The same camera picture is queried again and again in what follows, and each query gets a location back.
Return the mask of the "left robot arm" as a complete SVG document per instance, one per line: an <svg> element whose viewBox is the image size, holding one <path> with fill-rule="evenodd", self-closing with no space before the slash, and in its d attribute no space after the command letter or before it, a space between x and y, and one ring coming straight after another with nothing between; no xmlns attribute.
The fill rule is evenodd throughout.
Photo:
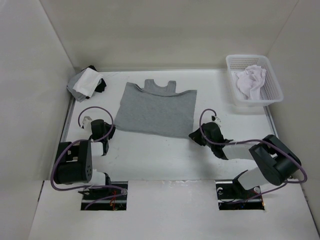
<svg viewBox="0 0 320 240"><path fill-rule="evenodd" d="M109 140L116 127L102 119L85 117L83 128L90 130L89 139L61 142L50 176L50 183L57 191L70 191L80 188L94 188L100 199L112 195L111 180L107 173L97 171L93 159L107 155Z"/></svg>

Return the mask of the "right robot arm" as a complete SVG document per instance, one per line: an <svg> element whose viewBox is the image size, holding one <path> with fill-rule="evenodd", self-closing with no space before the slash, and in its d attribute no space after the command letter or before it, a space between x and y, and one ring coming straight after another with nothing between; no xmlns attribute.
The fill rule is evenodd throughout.
<svg viewBox="0 0 320 240"><path fill-rule="evenodd" d="M200 146L208 146L222 160L252 160L256 168L246 170L233 179L232 192L238 198L245 197L251 189L272 184L281 186L302 166L286 145L275 135L269 134L257 144L252 140L233 142L223 137L218 124L204 123L189 138Z"/></svg>

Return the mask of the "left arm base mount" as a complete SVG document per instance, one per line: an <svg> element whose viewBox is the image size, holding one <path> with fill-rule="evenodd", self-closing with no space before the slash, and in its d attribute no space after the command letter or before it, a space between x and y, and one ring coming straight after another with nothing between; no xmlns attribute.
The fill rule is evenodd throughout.
<svg viewBox="0 0 320 240"><path fill-rule="evenodd" d="M125 211L127 197L117 188L98 188L78 191L82 195L81 211Z"/></svg>

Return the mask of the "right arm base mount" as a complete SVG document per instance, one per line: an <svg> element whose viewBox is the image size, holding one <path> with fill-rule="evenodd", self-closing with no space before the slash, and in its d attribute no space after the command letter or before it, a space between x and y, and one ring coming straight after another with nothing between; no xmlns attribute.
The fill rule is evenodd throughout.
<svg viewBox="0 0 320 240"><path fill-rule="evenodd" d="M221 211L264 210L265 205L261 196L261 188L256 186L249 190L234 184L232 180L215 182L218 208Z"/></svg>

